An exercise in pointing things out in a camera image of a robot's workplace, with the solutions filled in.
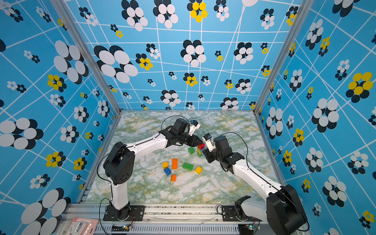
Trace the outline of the red square lego brick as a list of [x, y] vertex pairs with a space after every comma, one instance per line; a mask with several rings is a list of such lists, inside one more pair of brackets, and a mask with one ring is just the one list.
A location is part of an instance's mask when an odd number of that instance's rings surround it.
[[199, 146], [198, 146], [198, 149], [199, 150], [203, 150], [205, 148], [205, 144], [204, 143], [202, 143], [202, 144], [200, 144]]

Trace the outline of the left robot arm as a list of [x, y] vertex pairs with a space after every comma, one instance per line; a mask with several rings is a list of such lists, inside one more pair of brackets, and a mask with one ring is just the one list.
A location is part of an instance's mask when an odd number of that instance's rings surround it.
[[127, 192], [127, 181], [132, 176], [134, 163], [141, 157], [170, 146], [201, 145], [202, 140], [194, 134], [199, 128], [198, 121], [189, 121], [180, 116], [174, 125], [162, 128], [149, 138], [131, 144], [116, 143], [103, 164], [112, 197], [103, 219], [105, 221], [134, 219], [135, 215], [131, 210]]

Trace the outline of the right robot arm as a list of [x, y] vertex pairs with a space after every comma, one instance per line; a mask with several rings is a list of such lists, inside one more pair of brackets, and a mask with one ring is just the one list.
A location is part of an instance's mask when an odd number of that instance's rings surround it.
[[206, 134], [203, 142], [206, 145], [203, 154], [209, 163], [218, 161], [224, 171], [245, 181], [264, 200], [257, 202], [246, 195], [235, 202], [230, 216], [240, 221], [251, 218], [265, 221], [277, 235], [290, 235], [309, 224], [294, 187], [283, 186], [255, 169], [248, 163], [247, 157], [232, 151], [224, 135], [212, 138]]

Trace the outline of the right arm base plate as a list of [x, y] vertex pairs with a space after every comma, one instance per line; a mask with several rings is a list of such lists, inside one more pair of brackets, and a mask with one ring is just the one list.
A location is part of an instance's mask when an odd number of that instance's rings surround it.
[[224, 222], [259, 222], [265, 220], [263, 212], [256, 206], [220, 205], [216, 212], [222, 216]]

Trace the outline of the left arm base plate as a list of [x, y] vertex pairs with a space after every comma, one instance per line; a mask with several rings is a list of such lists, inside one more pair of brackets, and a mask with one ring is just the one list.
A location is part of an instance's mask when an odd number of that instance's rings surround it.
[[104, 221], [142, 221], [145, 214], [145, 206], [125, 206], [121, 210], [112, 205], [105, 207]]

